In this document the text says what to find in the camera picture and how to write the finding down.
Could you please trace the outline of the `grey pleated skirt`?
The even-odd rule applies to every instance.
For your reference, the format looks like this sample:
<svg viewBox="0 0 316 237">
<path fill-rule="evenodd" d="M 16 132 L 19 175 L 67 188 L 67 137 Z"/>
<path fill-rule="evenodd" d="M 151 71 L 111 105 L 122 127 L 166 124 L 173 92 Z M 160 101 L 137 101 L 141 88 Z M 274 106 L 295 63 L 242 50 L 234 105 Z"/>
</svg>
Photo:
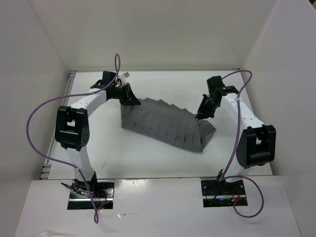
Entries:
<svg viewBox="0 0 316 237">
<path fill-rule="evenodd" d="M 161 99 L 140 103 L 120 107 L 123 129 L 193 153 L 202 153 L 216 131 L 209 121 Z"/>
</svg>

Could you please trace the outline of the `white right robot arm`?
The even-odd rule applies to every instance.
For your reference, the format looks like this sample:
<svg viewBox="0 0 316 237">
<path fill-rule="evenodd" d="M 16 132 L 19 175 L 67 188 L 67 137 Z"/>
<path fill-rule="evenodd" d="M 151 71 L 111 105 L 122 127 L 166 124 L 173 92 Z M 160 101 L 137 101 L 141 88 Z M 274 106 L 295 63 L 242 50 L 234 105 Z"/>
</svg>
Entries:
<svg viewBox="0 0 316 237">
<path fill-rule="evenodd" d="M 216 188 L 222 194 L 228 194 L 234 188 L 233 182 L 246 176 L 249 169 L 264 166 L 275 158 L 275 127 L 258 119 L 241 98 L 251 78 L 239 90 L 232 85 L 226 86 L 221 76 L 209 78 L 206 81 L 208 94 L 203 95 L 197 111 L 197 119 L 207 119 L 213 118 L 215 111 L 221 108 L 237 125 L 231 157 L 216 182 Z"/>
</svg>

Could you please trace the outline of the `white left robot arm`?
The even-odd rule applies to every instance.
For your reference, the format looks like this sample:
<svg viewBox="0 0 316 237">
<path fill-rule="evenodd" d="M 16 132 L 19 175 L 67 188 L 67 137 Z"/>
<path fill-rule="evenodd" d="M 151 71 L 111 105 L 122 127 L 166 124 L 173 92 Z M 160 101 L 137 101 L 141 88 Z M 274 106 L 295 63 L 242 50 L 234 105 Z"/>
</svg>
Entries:
<svg viewBox="0 0 316 237">
<path fill-rule="evenodd" d="M 87 152 L 89 116 L 110 99 L 117 99 L 128 108 L 141 104 L 127 82 L 129 76 L 128 72 L 117 76 L 116 73 L 104 71 L 102 78 L 81 99 L 57 110 L 55 140 L 69 156 L 75 173 L 70 188 L 78 194 L 90 198 L 100 192 L 100 183 Z"/>
</svg>

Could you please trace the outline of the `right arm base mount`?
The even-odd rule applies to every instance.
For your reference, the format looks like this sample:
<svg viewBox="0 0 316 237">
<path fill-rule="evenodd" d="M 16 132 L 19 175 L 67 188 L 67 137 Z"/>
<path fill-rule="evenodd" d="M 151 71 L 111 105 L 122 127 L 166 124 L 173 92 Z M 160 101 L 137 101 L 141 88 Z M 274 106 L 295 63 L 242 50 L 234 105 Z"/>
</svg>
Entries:
<svg viewBox="0 0 316 237">
<path fill-rule="evenodd" d="M 229 207 L 248 206 L 246 192 L 242 180 L 227 183 L 226 181 L 218 182 L 215 178 L 201 179 L 201 192 L 203 199 L 203 207 Z"/>
</svg>

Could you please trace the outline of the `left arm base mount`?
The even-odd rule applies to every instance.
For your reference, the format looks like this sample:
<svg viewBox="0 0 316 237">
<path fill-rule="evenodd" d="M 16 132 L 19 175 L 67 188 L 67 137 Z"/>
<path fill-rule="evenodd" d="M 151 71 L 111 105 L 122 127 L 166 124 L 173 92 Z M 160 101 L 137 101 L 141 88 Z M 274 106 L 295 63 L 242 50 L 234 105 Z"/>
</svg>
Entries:
<svg viewBox="0 0 316 237">
<path fill-rule="evenodd" d="M 75 181 L 71 184 L 61 182 L 61 185 L 70 190 L 68 199 L 68 210 L 88 210 L 93 209 L 91 199 L 85 186 L 76 188 Z M 114 180 L 101 180 L 94 187 L 95 190 L 90 190 L 93 197 L 93 202 L 97 209 L 113 209 L 114 205 Z"/>
</svg>

